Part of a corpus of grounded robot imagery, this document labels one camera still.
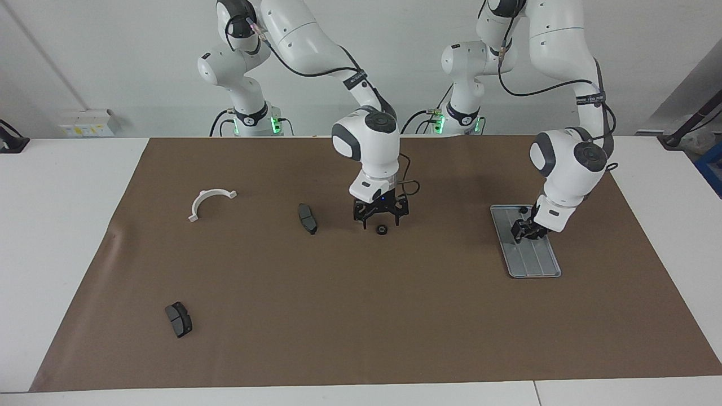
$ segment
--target electrical junction box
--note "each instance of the electrical junction box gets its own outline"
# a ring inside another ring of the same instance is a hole
[[[115,137],[118,122],[108,110],[64,111],[60,128],[67,137]]]

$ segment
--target white table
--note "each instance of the white table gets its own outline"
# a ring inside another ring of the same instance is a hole
[[[481,384],[26,392],[147,139],[33,140],[0,155],[0,405],[719,405],[722,377]],[[655,139],[617,137],[613,172],[722,356],[722,200]]]

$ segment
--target green light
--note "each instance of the green light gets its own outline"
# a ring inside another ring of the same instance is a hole
[[[439,116],[438,121],[436,121],[436,126],[434,127],[434,131],[436,134],[442,134],[444,132],[444,124],[446,123],[446,117],[445,116]]]
[[[273,126],[273,133],[278,134],[281,132],[281,126],[278,124],[278,120],[271,116],[271,125]]]

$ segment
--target gray tray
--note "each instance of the gray tray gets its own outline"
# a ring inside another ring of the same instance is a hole
[[[522,207],[529,209],[526,214],[519,212]],[[523,239],[520,243],[514,241],[511,226],[516,220],[528,219],[531,206],[497,205],[492,206],[491,212],[509,275],[517,279],[562,276],[548,236],[539,240]]]

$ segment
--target brown mat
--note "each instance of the brown mat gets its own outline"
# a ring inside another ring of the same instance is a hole
[[[609,175],[552,236],[564,276],[509,278],[489,208],[536,198],[530,143],[405,139],[423,188],[382,237],[328,139],[153,139],[32,391],[722,374]],[[238,197],[191,224],[212,188]]]

